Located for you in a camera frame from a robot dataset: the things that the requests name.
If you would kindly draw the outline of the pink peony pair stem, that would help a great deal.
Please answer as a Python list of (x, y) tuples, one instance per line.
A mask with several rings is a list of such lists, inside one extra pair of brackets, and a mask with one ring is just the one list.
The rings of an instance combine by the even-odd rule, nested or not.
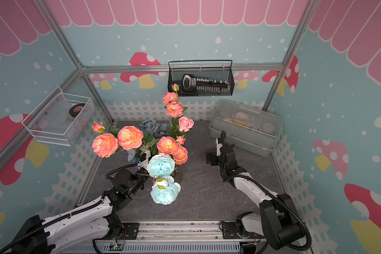
[(188, 160), (188, 151), (172, 137), (162, 137), (157, 143), (159, 153), (171, 155), (176, 165), (183, 165)]

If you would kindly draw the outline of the pink rose stem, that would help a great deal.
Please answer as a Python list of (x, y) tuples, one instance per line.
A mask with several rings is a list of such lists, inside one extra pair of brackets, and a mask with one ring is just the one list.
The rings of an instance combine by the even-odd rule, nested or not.
[(166, 93), (163, 98), (166, 115), (171, 117), (169, 136), (174, 138), (179, 145), (184, 145), (186, 135), (194, 127), (194, 121), (184, 116), (187, 107), (184, 107), (180, 102), (180, 86), (173, 84), (171, 88), (173, 91)]

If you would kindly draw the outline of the large pink peony stem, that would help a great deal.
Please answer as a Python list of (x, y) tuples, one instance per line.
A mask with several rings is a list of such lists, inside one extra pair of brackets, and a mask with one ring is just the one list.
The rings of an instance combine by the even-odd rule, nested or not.
[(106, 132), (102, 122), (94, 122), (92, 129), (98, 134), (93, 140), (92, 149), (100, 158), (109, 158), (119, 150), (137, 149), (144, 138), (144, 133), (134, 126), (112, 128)]

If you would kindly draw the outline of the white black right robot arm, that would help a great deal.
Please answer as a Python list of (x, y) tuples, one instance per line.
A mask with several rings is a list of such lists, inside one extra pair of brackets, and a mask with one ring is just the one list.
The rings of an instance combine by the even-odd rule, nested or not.
[(234, 222), (236, 234), (241, 238), (258, 235), (265, 239), (264, 249), (274, 250), (288, 247), (296, 251), (307, 251), (312, 246), (312, 237), (306, 223), (300, 218), (292, 198), (278, 194), (260, 184), (239, 166), (234, 146), (226, 141), (222, 131), (216, 139), (217, 150), (206, 154), (206, 162), (219, 166), (223, 182), (243, 192), (259, 209), (258, 213), (245, 212)]

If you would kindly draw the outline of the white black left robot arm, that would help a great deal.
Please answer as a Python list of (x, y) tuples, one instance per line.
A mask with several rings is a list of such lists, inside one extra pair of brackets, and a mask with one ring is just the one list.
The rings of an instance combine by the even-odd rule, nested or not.
[(102, 238), (117, 239), (127, 232), (117, 212), (125, 208), (148, 179), (146, 168), (152, 155), (138, 156), (133, 164), (107, 173), (113, 187), (82, 206), (45, 219), (26, 220), (11, 243), (0, 254), (57, 254), (65, 249)]

